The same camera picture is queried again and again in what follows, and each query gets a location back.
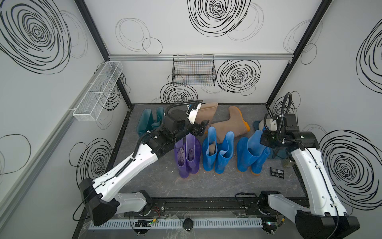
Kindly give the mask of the purple rain boot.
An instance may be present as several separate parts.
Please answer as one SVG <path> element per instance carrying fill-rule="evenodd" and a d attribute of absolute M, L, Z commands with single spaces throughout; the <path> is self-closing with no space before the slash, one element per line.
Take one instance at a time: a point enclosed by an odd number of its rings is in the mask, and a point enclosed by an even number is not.
<path fill-rule="evenodd" d="M 200 168 L 202 147 L 200 141 L 192 134 L 186 136 L 186 163 L 191 174 L 197 174 Z"/>
<path fill-rule="evenodd" d="M 185 144 L 182 139 L 179 140 L 174 146 L 174 157 L 180 177 L 188 178 L 189 170 L 186 164 Z"/>

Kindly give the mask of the blue rain boot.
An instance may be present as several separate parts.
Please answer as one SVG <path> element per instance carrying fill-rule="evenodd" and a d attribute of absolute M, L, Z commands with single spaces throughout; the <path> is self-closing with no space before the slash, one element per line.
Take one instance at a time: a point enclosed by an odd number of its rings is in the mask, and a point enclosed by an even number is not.
<path fill-rule="evenodd" d="M 261 153 L 261 155 L 259 156 L 259 158 L 251 165 L 251 172 L 253 174 L 258 175 L 262 172 L 263 164 L 267 160 L 270 152 L 271 152 L 270 148 L 266 147 Z"/>
<path fill-rule="evenodd" d="M 204 170 L 210 172 L 214 169 L 217 159 L 217 133 L 212 126 L 208 129 L 208 136 L 203 142 L 202 150 Z"/>
<path fill-rule="evenodd" d="M 218 144 L 217 149 L 218 154 L 214 170 L 217 174 L 222 174 L 234 154 L 234 132 L 227 132 L 223 142 Z"/>
<path fill-rule="evenodd" d="M 243 137 L 239 140 L 236 150 L 237 169 L 240 172 L 246 172 L 248 167 L 260 159 L 266 149 L 266 146 L 261 144 L 262 134 L 261 130 L 256 130 L 250 138 Z"/>

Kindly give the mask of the beige rain boot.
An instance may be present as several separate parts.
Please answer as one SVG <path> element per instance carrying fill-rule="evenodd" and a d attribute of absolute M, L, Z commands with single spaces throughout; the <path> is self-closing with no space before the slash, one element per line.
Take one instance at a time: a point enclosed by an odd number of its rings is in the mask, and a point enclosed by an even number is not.
<path fill-rule="evenodd" d="M 249 124 L 244 120 L 242 112 L 236 106 L 228 108 L 230 119 L 211 124 L 216 130 L 217 143 L 223 143 L 228 132 L 233 132 L 234 137 L 244 135 L 250 131 Z"/>
<path fill-rule="evenodd" d="M 204 120 L 208 120 L 208 124 L 211 124 L 217 108 L 217 102 L 202 104 L 201 108 L 198 110 L 195 123 L 201 124 Z"/>

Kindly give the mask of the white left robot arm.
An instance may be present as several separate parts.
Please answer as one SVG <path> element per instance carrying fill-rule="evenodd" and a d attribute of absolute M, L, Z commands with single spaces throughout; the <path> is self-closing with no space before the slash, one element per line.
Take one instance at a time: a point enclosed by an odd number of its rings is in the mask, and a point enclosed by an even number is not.
<path fill-rule="evenodd" d="M 162 124 L 143 134 L 130 156 L 102 176 L 82 180 L 79 184 L 81 204 L 95 226 L 106 223 L 117 214 L 136 212 L 147 215 L 150 212 L 151 198 L 144 190 L 127 194 L 120 190 L 144 168 L 172 151 L 175 144 L 188 134 L 204 134 L 208 120 L 196 123 L 202 103 L 202 100 L 185 102 L 186 110 L 178 109 L 182 103 L 168 106 Z"/>

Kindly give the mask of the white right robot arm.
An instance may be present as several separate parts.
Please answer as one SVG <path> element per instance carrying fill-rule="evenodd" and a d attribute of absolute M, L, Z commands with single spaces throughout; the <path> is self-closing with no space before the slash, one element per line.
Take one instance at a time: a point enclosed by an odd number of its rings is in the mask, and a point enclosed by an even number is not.
<path fill-rule="evenodd" d="M 329 180 L 319 143 L 311 131 L 300 131 L 296 117 L 289 113 L 292 93 L 285 94 L 281 112 L 275 116 L 276 129 L 265 128 L 260 144 L 286 149 L 300 172 L 309 207 L 303 207 L 280 193 L 267 191 L 268 207 L 291 220 L 304 239 L 343 239 L 360 229 L 350 216 Z"/>

